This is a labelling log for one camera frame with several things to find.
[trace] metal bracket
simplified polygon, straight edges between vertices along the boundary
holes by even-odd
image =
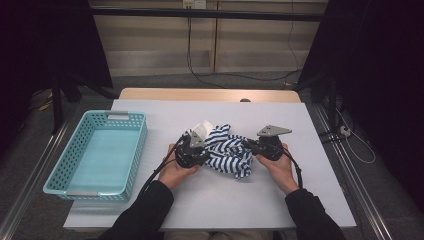
[[[191,132],[191,139],[190,139],[190,147],[191,148],[198,148],[198,147],[204,147],[205,143],[203,140],[197,135],[195,131]]]
[[[292,130],[287,128],[276,127],[272,125],[268,125],[264,127],[261,131],[257,133],[259,137],[273,137],[281,134],[291,133]]]

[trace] beige wall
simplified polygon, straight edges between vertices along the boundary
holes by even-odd
[[[90,3],[92,6],[182,8],[182,0],[91,0]],[[326,1],[317,0],[294,1],[293,5],[283,0],[207,1],[207,9],[211,10],[323,13],[325,7]],[[113,76],[189,72],[187,19],[95,16],[95,21]],[[318,25],[315,22],[192,19],[193,69],[195,72],[225,72],[301,68]],[[289,35],[293,52],[288,43]]]

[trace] person's hand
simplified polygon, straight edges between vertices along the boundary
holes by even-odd
[[[287,144],[283,143],[283,148],[288,150]],[[293,178],[291,160],[285,154],[277,161],[271,161],[259,154],[256,159],[268,169],[274,182],[286,195],[299,189]]]
[[[170,144],[168,151],[170,151],[173,146],[174,144]],[[196,165],[192,168],[180,167],[175,161],[175,152],[169,156],[167,162],[169,163],[167,163],[166,166],[160,171],[158,180],[165,184],[169,189],[174,189],[175,187],[179,186],[184,181],[184,179],[195,173],[199,168],[199,165]]]

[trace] metal rail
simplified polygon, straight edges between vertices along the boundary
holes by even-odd
[[[324,126],[326,131],[330,130],[330,126],[328,125],[328,116],[323,107],[316,107],[315,110],[319,115],[319,119]],[[376,205],[371,199],[368,191],[365,189],[364,184],[362,183],[361,178],[359,177],[355,167],[352,164],[352,161],[349,158],[349,155],[346,152],[343,144],[340,140],[336,140],[335,136],[330,136],[330,139],[334,140],[332,142],[334,151],[336,152],[340,164],[342,165],[343,171],[346,173],[347,179],[349,183],[352,185],[353,190],[355,191],[356,197],[361,204],[365,215],[368,218],[371,227],[373,228],[376,236],[380,240],[393,240],[390,231],[378,211]]]
[[[39,13],[70,13],[81,15],[106,16],[144,16],[144,17],[181,17],[181,18],[213,18],[213,19],[251,19],[277,21],[320,22],[324,19],[350,19],[350,15],[328,16],[312,13],[283,13],[283,12],[252,12],[209,9],[179,9],[179,8],[122,8],[122,7],[61,7],[39,6],[34,9]]]
[[[62,126],[58,129],[56,134],[53,134],[50,137],[50,140],[44,149],[43,154],[39,158],[37,165],[34,167],[34,170],[29,176],[27,182],[0,225],[0,240],[12,239],[13,234],[18,228],[19,222],[24,216],[25,211],[32,200],[36,187],[41,183],[41,178],[47,171],[47,167],[49,166],[53,155],[68,128],[69,120],[74,115],[76,108],[76,105],[72,105]]]

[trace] forearm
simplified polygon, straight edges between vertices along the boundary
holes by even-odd
[[[159,230],[173,202],[171,191],[153,181],[99,239],[147,239]]]
[[[319,199],[306,189],[287,195],[286,203],[299,239],[345,239],[340,227],[325,213]]]

